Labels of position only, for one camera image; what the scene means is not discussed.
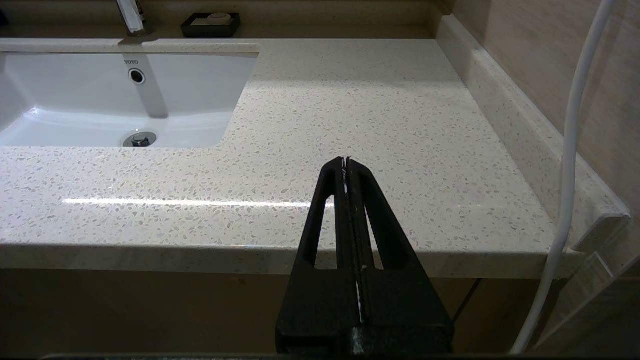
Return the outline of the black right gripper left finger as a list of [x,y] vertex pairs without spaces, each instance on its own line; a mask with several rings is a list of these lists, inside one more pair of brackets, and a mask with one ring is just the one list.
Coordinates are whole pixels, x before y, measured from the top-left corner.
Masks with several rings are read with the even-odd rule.
[[[334,198],[336,268],[316,260],[327,198]],[[354,235],[345,191],[345,159],[336,157],[318,176],[275,326],[281,354],[336,354],[341,337],[361,323]]]

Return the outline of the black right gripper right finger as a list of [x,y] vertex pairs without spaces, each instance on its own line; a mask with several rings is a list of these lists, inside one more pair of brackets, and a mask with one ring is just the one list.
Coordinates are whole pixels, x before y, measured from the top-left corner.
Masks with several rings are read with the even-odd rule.
[[346,183],[361,314],[349,352],[449,354],[453,322],[373,173],[348,159]]

